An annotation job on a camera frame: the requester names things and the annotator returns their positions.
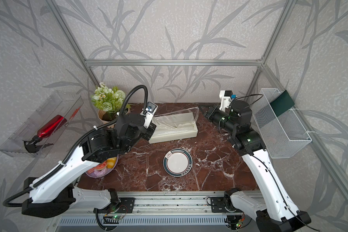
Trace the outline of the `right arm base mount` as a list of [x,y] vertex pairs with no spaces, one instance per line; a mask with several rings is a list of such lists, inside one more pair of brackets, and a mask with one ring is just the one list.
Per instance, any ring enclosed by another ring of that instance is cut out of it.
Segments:
[[235,211],[230,211],[227,209],[224,201],[224,197],[209,197],[212,213],[233,213]]

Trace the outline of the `red spray bottle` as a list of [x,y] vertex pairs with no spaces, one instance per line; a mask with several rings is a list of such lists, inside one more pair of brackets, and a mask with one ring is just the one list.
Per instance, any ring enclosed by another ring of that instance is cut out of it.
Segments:
[[25,149],[29,153],[36,153],[42,150],[43,148],[52,146],[53,143],[46,143],[43,145],[38,144],[41,143],[43,140],[49,138],[53,133],[55,133],[63,126],[66,127],[66,125],[75,117],[79,110],[80,107],[76,108],[69,119],[66,119],[64,116],[61,115],[55,115],[50,121],[48,121],[37,131],[37,134],[30,141],[24,141]]

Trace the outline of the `clear plastic wall bin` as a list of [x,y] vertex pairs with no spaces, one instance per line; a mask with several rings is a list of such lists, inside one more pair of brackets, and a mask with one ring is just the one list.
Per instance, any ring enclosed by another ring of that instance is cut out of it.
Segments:
[[24,147],[24,141],[30,141],[37,131],[50,121],[55,115],[64,116],[69,119],[74,110],[81,108],[84,101],[78,94],[64,93],[61,91],[53,92],[47,100],[32,113],[32,115],[0,146],[0,152],[18,158],[45,158],[52,150],[55,143],[61,137],[66,127],[72,120],[49,138],[43,140],[38,145],[53,143],[52,146],[43,148],[39,152],[29,153]]

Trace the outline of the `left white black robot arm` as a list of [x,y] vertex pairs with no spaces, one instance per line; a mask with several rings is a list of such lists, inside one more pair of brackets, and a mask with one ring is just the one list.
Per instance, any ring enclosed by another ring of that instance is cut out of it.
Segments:
[[149,141],[156,129],[152,119],[157,108],[148,101],[145,85],[134,87],[115,120],[82,135],[56,167],[27,179],[24,189],[5,199],[3,206],[18,207],[23,215],[39,218],[52,218],[70,208],[93,208],[95,214],[118,210],[122,203],[114,189],[81,189],[73,182],[109,158],[130,152],[141,139]]

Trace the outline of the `white plate green red rim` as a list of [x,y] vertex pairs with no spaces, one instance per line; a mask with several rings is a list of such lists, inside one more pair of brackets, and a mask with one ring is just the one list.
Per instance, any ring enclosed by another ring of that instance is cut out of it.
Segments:
[[163,167],[166,173],[173,177],[183,177],[193,167],[190,153],[182,148],[175,148],[166,153],[163,159]]

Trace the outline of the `white green artificial flowers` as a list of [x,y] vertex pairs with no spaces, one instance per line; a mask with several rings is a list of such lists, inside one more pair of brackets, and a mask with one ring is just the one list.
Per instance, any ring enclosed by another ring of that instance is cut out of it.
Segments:
[[117,86],[110,88],[105,83],[100,82],[90,98],[91,102],[98,110],[118,115],[126,98],[126,94]]

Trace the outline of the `beige flower pot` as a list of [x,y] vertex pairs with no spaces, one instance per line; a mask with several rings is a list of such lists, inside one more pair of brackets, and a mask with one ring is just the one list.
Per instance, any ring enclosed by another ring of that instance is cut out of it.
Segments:
[[[130,113],[130,109],[126,108],[124,111],[125,114],[129,114]],[[101,121],[101,124],[106,124],[112,120],[114,120],[116,118],[117,114],[110,114],[108,112],[102,111],[102,110],[98,110],[98,117],[99,120]],[[108,126],[108,128],[113,128],[115,124]]]

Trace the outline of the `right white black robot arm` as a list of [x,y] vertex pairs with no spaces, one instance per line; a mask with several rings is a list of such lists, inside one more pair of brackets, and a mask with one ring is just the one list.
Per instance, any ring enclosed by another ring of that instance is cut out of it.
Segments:
[[227,210],[241,210],[252,218],[261,232],[294,232],[311,223],[309,214],[299,210],[283,187],[271,164],[266,145],[252,129],[252,111],[247,102],[233,100],[228,113],[216,104],[203,111],[203,116],[219,131],[229,133],[226,140],[247,164],[261,191],[260,203],[240,190],[225,192]]

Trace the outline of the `cream plastic wrap dispenser box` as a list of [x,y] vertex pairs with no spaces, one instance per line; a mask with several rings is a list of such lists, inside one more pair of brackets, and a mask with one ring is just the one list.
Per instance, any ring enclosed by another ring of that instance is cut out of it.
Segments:
[[155,132],[150,144],[194,138],[198,134],[197,118],[192,112],[154,117]]

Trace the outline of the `clear plastic wrap sheet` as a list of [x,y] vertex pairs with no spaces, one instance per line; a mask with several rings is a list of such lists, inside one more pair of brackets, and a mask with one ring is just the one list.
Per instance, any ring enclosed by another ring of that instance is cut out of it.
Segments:
[[199,107],[196,106],[154,116],[152,122],[158,129],[179,130],[195,126],[199,113]]

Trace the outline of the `purple plate of toy food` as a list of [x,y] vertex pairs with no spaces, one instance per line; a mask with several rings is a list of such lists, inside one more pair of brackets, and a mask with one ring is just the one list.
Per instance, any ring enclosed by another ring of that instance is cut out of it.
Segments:
[[117,165],[119,157],[113,157],[107,159],[105,162],[100,163],[96,167],[93,167],[85,172],[88,177],[101,178],[109,174]]

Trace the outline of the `dark green card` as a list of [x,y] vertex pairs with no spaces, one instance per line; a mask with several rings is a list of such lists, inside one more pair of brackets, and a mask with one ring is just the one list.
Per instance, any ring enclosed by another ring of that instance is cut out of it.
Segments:
[[280,115],[291,109],[295,105],[295,103],[288,91],[285,90],[277,98],[270,102],[270,105],[276,117],[279,117]]

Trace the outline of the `aluminium front rail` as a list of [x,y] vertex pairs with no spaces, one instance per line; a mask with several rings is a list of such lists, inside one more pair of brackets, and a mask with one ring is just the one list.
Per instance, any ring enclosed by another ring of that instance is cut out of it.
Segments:
[[[277,191],[240,191],[231,189],[224,192],[224,201],[228,210],[243,212],[256,218],[261,212],[267,213],[273,220],[290,219],[298,208],[286,193]],[[206,196],[195,192],[153,193],[141,192],[135,198],[134,207],[147,208],[149,212],[183,211],[199,212],[211,207]],[[119,203],[120,198],[114,189],[89,190],[72,188],[65,190],[51,203],[44,204],[38,213],[44,218],[52,218],[69,209],[93,210],[103,209],[111,203]]]

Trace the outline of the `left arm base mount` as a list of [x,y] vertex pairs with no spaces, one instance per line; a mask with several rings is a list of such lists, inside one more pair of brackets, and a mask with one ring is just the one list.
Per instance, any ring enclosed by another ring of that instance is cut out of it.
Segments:
[[94,209],[94,213],[121,213],[121,214],[131,214],[134,207],[135,198],[133,197],[127,197],[127,198],[120,198],[119,203],[111,203],[108,206],[106,206],[103,209]]

